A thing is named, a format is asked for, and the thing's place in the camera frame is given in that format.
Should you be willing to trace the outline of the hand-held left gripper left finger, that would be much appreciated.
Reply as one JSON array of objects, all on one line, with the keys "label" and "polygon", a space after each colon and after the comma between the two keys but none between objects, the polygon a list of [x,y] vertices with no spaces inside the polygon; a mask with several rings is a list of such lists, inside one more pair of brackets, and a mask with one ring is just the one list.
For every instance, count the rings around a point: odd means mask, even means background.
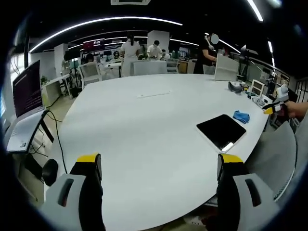
[{"label": "hand-held left gripper left finger", "polygon": [[104,231],[101,155],[80,156],[69,173],[57,175],[58,163],[46,162],[42,176],[48,186],[40,212],[57,231]]}]

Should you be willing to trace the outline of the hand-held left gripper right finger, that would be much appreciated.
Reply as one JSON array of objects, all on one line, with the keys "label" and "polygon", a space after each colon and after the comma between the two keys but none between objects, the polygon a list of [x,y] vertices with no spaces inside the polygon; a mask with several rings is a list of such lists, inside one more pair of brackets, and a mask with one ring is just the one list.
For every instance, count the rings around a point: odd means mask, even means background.
[{"label": "hand-held left gripper right finger", "polygon": [[219,231],[260,231],[277,215],[272,189],[241,158],[219,154],[217,182]]}]

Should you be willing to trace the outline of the person's right hand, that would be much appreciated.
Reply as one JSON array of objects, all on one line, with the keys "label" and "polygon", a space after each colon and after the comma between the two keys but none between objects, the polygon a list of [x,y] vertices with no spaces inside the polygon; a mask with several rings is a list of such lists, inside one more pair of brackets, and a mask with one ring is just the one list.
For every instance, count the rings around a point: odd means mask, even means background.
[{"label": "person's right hand", "polygon": [[301,104],[300,103],[295,103],[292,101],[287,101],[285,103],[288,111],[288,116],[289,118],[296,118],[296,117],[301,117],[302,115],[302,110],[301,110]]}]

